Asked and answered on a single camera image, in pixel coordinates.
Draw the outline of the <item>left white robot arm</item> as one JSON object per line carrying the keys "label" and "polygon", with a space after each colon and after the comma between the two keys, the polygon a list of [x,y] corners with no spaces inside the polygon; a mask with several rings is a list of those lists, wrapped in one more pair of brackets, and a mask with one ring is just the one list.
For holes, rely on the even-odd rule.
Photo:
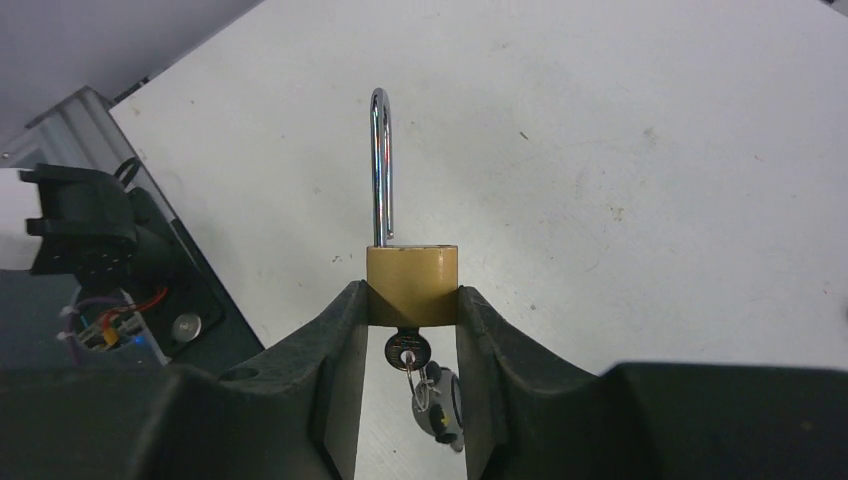
{"label": "left white robot arm", "polygon": [[72,275],[96,292],[166,284],[179,255],[153,197],[130,185],[139,168],[130,159],[114,174],[49,164],[2,169],[2,269]]}

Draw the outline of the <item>small brass padlock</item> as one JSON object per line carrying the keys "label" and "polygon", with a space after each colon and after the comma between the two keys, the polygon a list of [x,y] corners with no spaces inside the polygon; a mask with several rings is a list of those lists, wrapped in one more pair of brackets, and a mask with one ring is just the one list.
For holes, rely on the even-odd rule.
{"label": "small brass padlock", "polygon": [[366,250],[369,324],[398,329],[453,326],[458,311],[458,247],[392,245],[393,142],[388,93],[369,105],[373,244]]}

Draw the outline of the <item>small keys bunch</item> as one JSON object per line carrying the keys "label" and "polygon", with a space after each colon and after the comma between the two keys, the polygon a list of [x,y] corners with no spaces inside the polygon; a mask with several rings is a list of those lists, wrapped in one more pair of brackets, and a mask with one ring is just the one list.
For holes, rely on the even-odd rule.
{"label": "small keys bunch", "polygon": [[432,359],[431,346],[417,328],[399,328],[387,340],[384,356],[390,366],[406,374],[418,427],[437,443],[462,453],[464,419],[457,373]]}

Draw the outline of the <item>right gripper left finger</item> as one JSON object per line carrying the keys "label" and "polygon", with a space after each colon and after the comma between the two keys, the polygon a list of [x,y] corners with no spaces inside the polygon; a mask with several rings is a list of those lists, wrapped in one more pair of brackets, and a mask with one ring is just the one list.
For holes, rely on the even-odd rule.
{"label": "right gripper left finger", "polygon": [[368,288],[229,371],[10,371],[5,479],[351,479]]}

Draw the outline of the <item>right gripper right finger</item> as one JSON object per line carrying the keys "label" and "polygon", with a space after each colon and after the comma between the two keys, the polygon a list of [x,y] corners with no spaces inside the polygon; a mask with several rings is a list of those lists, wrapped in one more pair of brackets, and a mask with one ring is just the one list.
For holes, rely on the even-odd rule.
{"label": "right gripper right finger", "polygon": [[591,374],[458,292],[471,479],[843,479],[838,370],[620,363]]}

